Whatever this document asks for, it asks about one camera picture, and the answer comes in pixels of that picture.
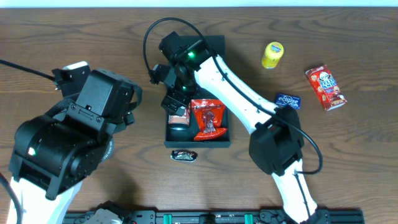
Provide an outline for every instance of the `wood grain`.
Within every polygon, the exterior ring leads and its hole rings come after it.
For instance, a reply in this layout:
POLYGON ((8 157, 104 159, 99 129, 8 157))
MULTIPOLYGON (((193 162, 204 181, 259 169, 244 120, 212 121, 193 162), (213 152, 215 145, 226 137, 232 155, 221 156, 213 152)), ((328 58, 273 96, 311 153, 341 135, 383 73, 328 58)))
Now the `wood grain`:
MULTIPOLYGON (((89 176, 70 210, 87 210, 107 200, 127 208, 258 209, 282 206, 271 177, 248 155, 249 136, 232 116, 229 149, 197 149, 193 164, 169 159, 163 145, 161 86, 150 85, 142 60, 146 29, 161 17, 181 17, 206 35, 226 37, 227 61, 249 86, 273 100, 281 91, 302 98, 298 111, 304 130, 320 146, 324 169, 307 177, 312 197, 330 208, 361 208, 366 223, 398 222, 398 10, 394 8, 231 8, 231 9, 0 9, 0 57, 50 73, 86 60, 138 82, 142 105, 137 123, 115 135, 116 153, 89 176), (285 55, 275 70, 260 58, 272 40, 285 55), (324 112, 303 71, 329 65, 347 105, 324 112)), ((149 63, 165 62, 160 39, 175 22, 149 36, 149 63)), ((7 177, 14 133, 43 114, 61 95, 47 80, 1 67, 0 171, 7 177)), ((317 157, 303 148, 304 166, 317 157)), ((0 189, 0 222, 9 197, 0 189)))

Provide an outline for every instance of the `green connector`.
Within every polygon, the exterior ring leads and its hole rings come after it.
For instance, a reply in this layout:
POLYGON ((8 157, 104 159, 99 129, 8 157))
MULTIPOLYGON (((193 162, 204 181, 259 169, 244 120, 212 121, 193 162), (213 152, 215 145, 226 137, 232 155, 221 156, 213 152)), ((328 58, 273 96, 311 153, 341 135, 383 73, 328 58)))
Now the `green connector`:
POLYGON ((244 224, 253 224, 253 215, 252 214, 244 215, 244 224))
POLYGON ((163 216, 163 224, 172 224, 172 216, 171 215, 164 215, 163 216))

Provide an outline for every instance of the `cable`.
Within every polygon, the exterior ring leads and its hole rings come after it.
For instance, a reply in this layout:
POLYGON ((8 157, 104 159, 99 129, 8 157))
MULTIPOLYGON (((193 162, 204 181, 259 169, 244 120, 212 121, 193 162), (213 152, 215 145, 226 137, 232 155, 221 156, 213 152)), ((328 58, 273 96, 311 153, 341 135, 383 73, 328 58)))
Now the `cable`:
POLYGON ((300 188, 300 191, 301 191, 301 195, 303 195, 304 205, 305 205, 305 208, 307 209, 307 215, 308 215, 308 219, 309 219, 309 218, 311 217, 310 209, 309 209, 309 207, 308 207, 307 199, 305 198, 305 194, 304 194, 304 191, 303 191, 303 187, 301 186, 301 183, 300 183, 300 180, 299 180, 299 175, 296 173, 296 174, 293 174, 293 176, 294 176, 294 177, 296 178, 296 180, 297 180, 298 187, 300 188))
POLYGON ((10 183, 3 176, 3 174, 1 172, 0 172, 0 182, 1 182, 1 185, 6 189, 8 195, 10 195, 12 202, 14 202, 15 210, 17 212, 17 224, 21 224, 22 223, 21 205, 19 204, 19 200, 10 186, 10 183))
POLYGON ((201 40, 205 43, 206 48, 209 50, 211 57, 214 60, 214 63, 218 69, 218 71, 220 71, 221 75, 223 76, 223 78, 240 94, 243 96, 243 98, 245 98, 246 100, 248 100, 248 102, 250 102, 253 106, 255 106, 258 110, 264 112, 265 114, 268 114, 269 116, 271 116, 272 118, 276 119, 277 121, 284 123, 287 126, 290 126, 291 128, 293 128, 294 130, 298 131, 303 137, 305 137, 309 143, 314 147, 315 151, 318 154, 318 158, 319 158, 319 166, 316 170, 313 171, 297 171, 296 173, 298 174, 304 174, 304 175, 313 175, 313 174, 317 174, 322 170, 322 165, 323 165, 323 157, 322 157, 322 153, 319 150, 319 147, 317 146, 317 144, 315 143, 315 141, 309 136, 307 135, 303 130, 301 130, 300 128, 294 126, 293 124, 289 123, 288 121, 286 121, 285 119, 281 118, 280 116, 272 113, 271 111, 267 111, 265 110, 261 105, 258 105, 256 102, 254 102, 250 97, 248 97, 246 94, 244 94, 227 76, 227 74, 224 73, 224 71, 221 69, 220 65, 217 62, 217 59, 213 53, 213 51, 211 50, 211 47, 209 45, 209 43, 207 42, 207 40, 205 39, 205 37, 201 34, 201 32, 191 23, 183 20, 183 19, 179 19, 179 18, 174 18, 174 17, 166 17, 163 19, 159 19, 158 21, 154 22, 152 25, 150 25, 150 27, 148 28, 147 32, 145 33, 144 36, 144 41, 143 41, 143 56, 144 56, 144 62, 145 62, 145 66, 148 69, 148 73, 151 73, 151 69, 149 68, 149 64, 147 61, 147 54, 146 54, 146 43, 147 43, 147 38, 149 35, 149 32, 159 23, 163 22, 163 21, 177 21, 177 22, 182 22, 184 24, 186 24, 187 26, 191 27, 201 38, 201 40))
POLYGON ((44 77, 44 78, 46 78, 46 79, 49 79, 49 80, 51 80, 51 81, 54 81, 54 80, 55 80, 55 78, 52 77, 52 76, 50 76, 50 75, 44 74, 44 73, 42 73, 42 72, 39 72, 39 71, 30 69, 30 68, 26 68, 26 67, 23 67, 23 66, 20 66, 20 65, 17 65, 17 64, 14 64, 14 63, 5 61, 5 60, 1 60, 1 59, 0 59, 0 63, 3 64, 3 65, 7 65, 7 66, 9 66, 9 67, 11 67, 11 68, 16 68, 16 69, 22 70, 22 71, 24 71, 24 72, 29 72, 29 73, 33 73, 33 74, 35 74, 35 75, 39 75, 39 76, 44 77))

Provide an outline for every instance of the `red snack box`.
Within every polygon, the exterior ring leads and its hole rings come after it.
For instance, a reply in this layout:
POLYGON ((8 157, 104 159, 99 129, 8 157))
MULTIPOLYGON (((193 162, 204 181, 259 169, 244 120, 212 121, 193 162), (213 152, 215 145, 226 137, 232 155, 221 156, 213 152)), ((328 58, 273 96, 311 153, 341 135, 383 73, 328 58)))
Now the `red snack box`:
POLYGON ((347 103, 327 65, 310 69, 305 74, 325 111, 347 103))

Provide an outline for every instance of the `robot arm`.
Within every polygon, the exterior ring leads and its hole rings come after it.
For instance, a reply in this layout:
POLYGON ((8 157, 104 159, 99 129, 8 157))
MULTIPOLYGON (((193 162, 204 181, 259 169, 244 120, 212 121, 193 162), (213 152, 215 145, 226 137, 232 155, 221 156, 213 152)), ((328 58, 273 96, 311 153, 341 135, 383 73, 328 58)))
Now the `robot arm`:
POLYGON ((303 175, 297 173, 302 171, 303 136, 270 116, 276 114, 300 128, 297 112, 289 106, 279 109, 258 95, 217 55, 216 61, 228 76, 226 80, 203 40, 189 44, 172 32, 162 39, 159 49, 169 61, 169 66, 157 65, 149 75, 151 83, 163 82, 167 86, 162 107, 169 113, 181 115, 181 109, 188 106, 197 88, 204 88, 215 95, 239 118, 251 135, 249 154, 260 169, 273 176, 286 214, 297 223, 308 220, 317 205, 311 198, 303 175), (257 109, 230 82, 255 104, 270 111, 270 114, 257 109))
MULTIPOLYGON (((217 56, 216 59, 224 73, 228 74, 228 78, 247 96, 257 102, 257 104, 261 105, 268 111, 274 111, 276 108, 278 108, 277 105, 259 96, 245 83, 243 83, 228 68, 220 56, 217 56)), ((271 119, 268 114, 258 111, 255 106, 243 98, 243 96, 241 96, 222 77, 211 57, 203 62, 200 67, 201 69, 195 72, 195 80, 198 85, 220 99, 228 107, 228 109, 230 109, 232 113, 239 118, 249 134, 252 134, 256 130, 257 123, 264 124, 266 121, 271 119)), ((284 201, 284 210, 286 214, 288 214, 297 223, 301 223, 302 221, 309 219, 305 202, 308 205, 310 215, 315 213, 317 204, 311 198, 310 192, 308 191, 308 187, 305 183, 304 176, 302 174, 298 174, 303 194, 305 196, 305 198, 303 198, 300 186, 294 176, 295 171, 302 171, 302 159, 295 161, 288 166, 284 175, 279 176, 275 173, 272 173, 272 177, 274 178, 284 201)))
MULTIPOLYGON (((113 134, 134 123, 142 90, 126 77, 86 62, 53 70, 63 100, 23 123, 15 135, 9 170, 22 223, 61 224, 83 179, 114 149, 113 134), (137 102, 130 103, 133 94, 137 102)), ((7 224, 17 220, 11 202, 7 224)))

